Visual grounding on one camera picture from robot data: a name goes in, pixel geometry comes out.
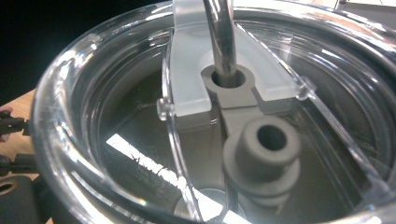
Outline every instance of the sliding lid closure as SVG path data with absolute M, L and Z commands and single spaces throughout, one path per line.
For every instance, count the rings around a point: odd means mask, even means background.
M 212 6 L 212 8 L 214 8 L 211 12 L 214 18 L 221 22 L 221 18 L 217 17 L 221 11 L 220 6 Z M 182 117 L 211 109 L 212 105 L 202 79 L 202 72 L 216 63 L 216 52 L 221 49 L 216 49 L 216 47 L 212 49 L 204 1 L 174 0 L 173 9 L 175 33 L 170 57 L 170 79 L 175 111 L 177 116 Z M 233 15 L 233 7 L 228 9 L 228 12 Z M 260 97 L 264 101 L 295 97 L 299 92 L 298 85 L 272 55 L 272 52 L 242 27 L 233 24 L 233 21 L 231 23 L 234 29 L 229 34 L 234 36 L 236 64 L 246 67 L 253 74 L 255 88 Z M 233 37 L 225 35 L 221 30 L 226 30 L 228 33 L 227 28 L 221 28 L 221 26 L 219 30 L 214 29 L 213 41 L 221 45 L 232 44 L 230 39 L 232 40 Z M 232 58 L 232 55 L 218 56 L 222 59 Z

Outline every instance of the translucent plastic piece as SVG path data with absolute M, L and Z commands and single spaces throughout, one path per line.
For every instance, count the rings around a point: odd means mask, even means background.
M 206 112 L 211 102 L 201 72 L 214 64 L 204 4 L 200 0 L 174 1 L 175 34 L 171 55 L 171 84 L 176 114 Z M 298 86 L 272 54 L 240 28 L 234 28 L 236 61 L 256 78 L 264 101 L 294 97 Z

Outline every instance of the dark background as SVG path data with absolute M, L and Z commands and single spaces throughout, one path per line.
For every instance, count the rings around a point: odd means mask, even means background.
M 69 43 L 121 13 L 160 0 L 0 0 L 0 105 L 35 88 Z

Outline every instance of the wooden table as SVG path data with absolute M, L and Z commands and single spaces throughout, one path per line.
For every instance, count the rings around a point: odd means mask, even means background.
M 11 116 L 14 118 L 29 119 L 34 95 L 35 95 L 35 91 L 29 91 L 26 94 L 6 104 L 14 108 L 14 110 L 11 113 Z M 35 153 L 31 138 L 29 136 L 23 136 L 21 132 L 13 133 L 9 137 L 7 142 L 0 143 L 1 155 L 10 157 L 14 161 L 14 158 L 17 153 L 23 153 L 23 154 Z M 32 179 L 37 177 L 37 175 L 28 175 L 28 176 L 31 177 Z

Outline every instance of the clear plastic lid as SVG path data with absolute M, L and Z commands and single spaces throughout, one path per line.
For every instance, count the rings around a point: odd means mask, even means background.
M 211 110 L 178 117 L 168 77 L 172 15 L 162 3 L 107 21 L 65 49 L 40 81 L 38 163 L 77 218 L 396 218 L 393 31 L 328 8 L 234 1 L 234 21 L 275 54 L 299 93 L 264 101 L 248 67 L 238 67 L 237 88 L 224 89 L 208 66 Z

